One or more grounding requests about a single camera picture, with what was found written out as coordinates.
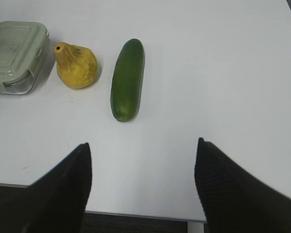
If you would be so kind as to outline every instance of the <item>white table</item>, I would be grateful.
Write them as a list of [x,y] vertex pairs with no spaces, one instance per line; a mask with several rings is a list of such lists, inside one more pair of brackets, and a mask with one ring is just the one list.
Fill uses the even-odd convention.
[[[37,89],[0,95],[0,183],[29,185],[89,142],[93,212],[205,220],[194,183],[200,136],[291,197],[291,12],[285,0],[6,0],[0,21],[38,21],[91,48],[98,82],[71,90],[49,54]],[[145,70],[138,116],[110,108],[130,38]]]

